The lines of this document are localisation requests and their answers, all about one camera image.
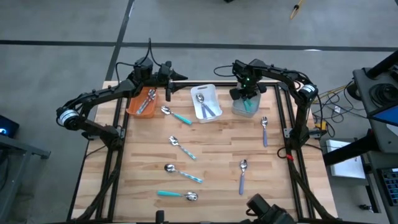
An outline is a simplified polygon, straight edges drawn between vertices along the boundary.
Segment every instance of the orange basket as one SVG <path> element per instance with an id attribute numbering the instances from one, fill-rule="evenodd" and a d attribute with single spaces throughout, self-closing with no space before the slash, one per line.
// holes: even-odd
<path id="1" fill-rule="evenodd" d="M 151 88 L 144 87 L 137 97 L 131 99 L 130 106 L 126 110 L 127 113 L 133 115 L 133 117 L 135 118 L 152 118 L 155 115 L 157 94 L 155 95 L 155 99 L 150 101 L 149 104 L 145 107 L 144 111 L 141 114 L 137 114 L 137 110 L 148 97 L 149 90 L 151 90 Z"/>

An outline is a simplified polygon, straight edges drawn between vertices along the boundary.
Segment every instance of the metal spoon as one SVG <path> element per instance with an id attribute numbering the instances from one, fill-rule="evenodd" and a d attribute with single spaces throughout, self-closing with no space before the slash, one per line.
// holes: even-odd
<path id="1" fill-rule="evenodd" d="M 210 115 L 212 116 L 216 116 L 214 114 L 214 112 L 206 105 L 206 103 L 204 103 L 205 101 L 205 96 L 203 96 L 203 94 L 198 93 L 196 95 L 197 100 L 199 101 L 199 103 L 201 103 L 201 113 L 203 114 L 203 118 L 207 118 L 206 115 L 206 110 L 209 111 Z"/>
<path id="2" fill-rule="evenodd" d="M 266 116 L 263 116 L 261 118 L 261 125 L 264 128 L 264 132 L 262 134 L 262 141 L 264 143 L 264 147 L 268 146 L 268 140 L 267 140 L 267 124 L 268 124 L 268 119 Z"/>
<path id="3" fill-rule="evenodd" d="M 137 114 L 141 114 L 141 113 L 145 110 L 145 108 L 148 106 L 148 104 L 149 104 L 152 100 L 155 99 L 155 96 L 156 96 L 156 90 L 152 90 L 152 91 L 149 90 L 148 97 L 147 97 L 147 99 L 144 101 L 144 103 L 140 106 L 140 108 L 138 109 Z"/>
<path id="4" fill-rule="evenodd" d="M 184 117 L 181 116 L 181 115 L 178 115 L 178 114 L 173 113 L 173 111 L 172 111 L 169 107 L 167 107 L 167 106 L 162 106 L 162 107 L 160 107 L 160 109 L 162 110 L 162 112 L 163 112 L 164 114 L 172 114 L 172 115 L 174 115 L 176 118 L 182 120 L 183 122 L 185 122 L 185 123 L 187 123 L 187 124 L 192 124 L 192 122 L 191 122 L 190 120 L 188 120 L 187 118 L 184 118 Z"/>
<path id="5" fill-rule="evenodd" d="M 188 150 L 186 150 L 184 147 L 182 147 L 179 143 L 178 143 L 178 139 L 174 136 L 170 136 L 169 137 L 169 142 L 173 145 L 173 146 L 178 146 L 180 147 L 180 149 L 182 149 L 182 151 L 184 151 L 185 153 L 188 154 L 188 156 L 190 156 L 192 159 L 197 159 L 191 152 L 188 152 Z"/>
<path id="6" fill-rule="evenodd" d="M 199 178 L 196 178 L 196 177 L 194 177 L 194 176 L 192 176 L 192 175 L 189 175 L 189 174 L 186 174 L 186 173 L 181 172 L 181 171 L 179 171 L 179 170 L 176 170 L 176 169 L 175 169 L 175 166 L 174 166 L 173 164 L 166 164 L 166 165 L 164 165 L 164 170 L 166 170 L 167 172 L 170 172 L 170 173 L 172 173 L 172 172 L 178 172 L 178 173 L 180 173 L 181 175 L 183 175 L 183 176 L 185 176 L 185 177 L 188 177 L 189 179 L 192 179 L 192 180 L 194 180 L 194 181 L 196 181 L 196 182 L 198 182 L 198 183 L 203 183 L 203 180 L 201 180 L 201 179 L 199 179 Z"/>
<path id="7" fill-rule="evenodd" d="M 239 194 L 243 194 L 243 185 L 244 185 L 244 173 L 246 172 L 246 168 L 248 168 L 248 162 L 247 160 L 242 160 L 240 163 L 240 168 L 242 170 L 242 175 L 241 175 L 241 180 L 239 182 Z"/>
<path id="8" fill-rule="evenodd" d="M 195 192 L 188 192 L 185 195 L 180 194 L 180 193 L 175 193 L 175 192 L 168 192 L 164 190 L 158 190 L 157 195 L 159 196 L 168 196 L 168 197 L 183 197 L 185 196 L 188 200 L 190 201 L 196 201 L 198 200 L 198 194 Z"/>

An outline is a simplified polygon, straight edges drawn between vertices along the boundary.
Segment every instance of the blue screen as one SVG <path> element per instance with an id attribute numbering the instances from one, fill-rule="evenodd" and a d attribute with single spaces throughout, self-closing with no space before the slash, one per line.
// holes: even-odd
<path id="1" fill-rule="evenodd" d="M 398 106 L 393 106 L 392 108 L 375 114 L 374 117 L 395 123 L 395 125 L 398 126 Z"/>

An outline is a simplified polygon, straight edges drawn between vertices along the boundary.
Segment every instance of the wooden table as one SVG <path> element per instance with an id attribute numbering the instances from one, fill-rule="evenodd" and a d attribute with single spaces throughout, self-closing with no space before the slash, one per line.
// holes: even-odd
<path id="1" fill-rule="evenodd" d="M 105 82 L 104 86 L 115 84 Z M 262 94 L 260 109 L 253 118 L 244 118 L 232 114 L 229 89 L 218 87 L 218 101 L 223 115 L 216 122 L 200 124 L 197 121 L 190 88 L 176 92 L 171 102 L 166 102 L 164 90 L 159 90 L 160 97 L 152 119 L 134 119 L 130 116 L 114 210 L 115 222 L 154 222 L 157 210 L 164 210 L 165 220 L 170 222 L 240 222 L 248 218 L 245 214 L 248 209 L 246 202 L 256 193 L 261 194 L 270 205 L 277 204 L 296 218 L 287 161 L 276 156 L 277 150 L 284 146 L 284 140 L 275 90 L 269 88 Z M 283 93 L 282 102 L 288 119 Z M 160 111 L 162 105 L 169 106 L 193 124 L 189 126 L 173 116 L 164 115 Z M 112 124 L 115 107 L 116 101 L 99 105 L 95 121 Z M 267 116 L 269 121 L 268 147 L 262 144 L 261 116 Z M 308 126 L 314 127 L 311 115 Z M 171 146 L 168 140 L 171 135 L 196 155 L 197 160 L 193 161 L 179 148 Z M 319 146 L 318 141 L 313 139 L 308 143 Z M 101 141 L 90 142 L 87 153 L 102 145 Z M 72 218 L 81 215 L 98 193 L 105 157 L 106 149 L 103 149 L 86 159 Z M 328 212 L 337 217 L 322 153 L 306 146 L 303 147 L 303 157 L 312 192 Z M 239 195 L 239 162 L 242 159 L 248 160 L 248 169 L 244 194 Z M 175 164 L 177 169 L 203 179 L 203 183 L 166 173 L 166 163 Z M 158 190 L 194 191 L 199 199 L 189 202 L 184 198 L 158 197 Z M 108 200 L 109 197 L 105 200 L 103 215 L 108 211 Z M 308 214 L 301 189 L 300 200 L 304 214 Z"/>

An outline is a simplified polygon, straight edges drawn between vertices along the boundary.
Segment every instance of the gray floor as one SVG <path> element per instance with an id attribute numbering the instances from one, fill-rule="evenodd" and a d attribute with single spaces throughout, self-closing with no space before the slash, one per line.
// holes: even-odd
<path id="1" fill-rule="evenodd" d="M 0 40 L 116 42 L 128 0 L 0 2 Z M 290 21 L 294 0 L 136 0 L 125 42 L 324 45 L 397 47 L 398 7 L 393 0 L 308 0 Z M 0 45 L 0 114 L 21 124 L 18 139 L 52 151 L 30 164 L 11 218 L 28 223 L 64 221 L 87 141 L 55 124 L 55 110 L 104 81 L 113 47 Z M 219 65 L 254 58 L 300 70 L 320 92 L 347 84 L 352 70 L 370 67 L 390 52 L 301 50 L 154 49 L 159 62 L 171 60 L 191 80 L 222 80 Z M 131 63 L 146 49 L 122 48 L 119 61 Z M 129 73 L 121 67 L 121 78 Z M 350 98 L 357 108 L 362 104 Z M 344 98 L 340 103 L 347 105 Z M 334 124 L 337 138 L 364 136 L 369 122 L 345 114 Z M 369 203 L 364 186 L 331 178 L 340 218 L 387 223 L 385 213 L 359 210 Z"/>

